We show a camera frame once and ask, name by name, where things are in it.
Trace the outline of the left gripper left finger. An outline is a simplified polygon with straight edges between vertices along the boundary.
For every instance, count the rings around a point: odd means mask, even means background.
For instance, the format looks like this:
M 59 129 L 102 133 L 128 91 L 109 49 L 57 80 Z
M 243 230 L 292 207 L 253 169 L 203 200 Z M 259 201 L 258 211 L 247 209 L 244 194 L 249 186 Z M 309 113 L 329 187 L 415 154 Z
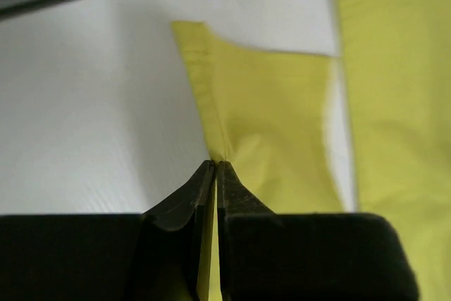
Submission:
M 1 217 L 2 300 L 207 300 L 215 167 L 142 214 Z

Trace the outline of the yellow trousers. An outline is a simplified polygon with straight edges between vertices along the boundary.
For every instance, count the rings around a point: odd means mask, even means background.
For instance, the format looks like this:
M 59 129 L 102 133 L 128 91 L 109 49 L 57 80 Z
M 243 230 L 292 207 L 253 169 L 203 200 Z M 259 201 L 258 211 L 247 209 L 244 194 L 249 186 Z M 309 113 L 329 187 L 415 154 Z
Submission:
M 450 0 L 230 0 L 173 34 L 214 161 L 277 212 L 359 211 L 399 233 L 422 300 L 450 299 Z

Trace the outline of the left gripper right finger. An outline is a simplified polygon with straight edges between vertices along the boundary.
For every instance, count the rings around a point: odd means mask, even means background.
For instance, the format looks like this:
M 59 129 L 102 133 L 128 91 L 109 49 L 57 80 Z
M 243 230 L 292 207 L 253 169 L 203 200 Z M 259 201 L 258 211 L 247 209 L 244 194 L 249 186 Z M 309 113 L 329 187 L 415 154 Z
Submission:
M 217 168 L 224 300 L 418 300 L 396 230 L 367 213 L 277 214 Z

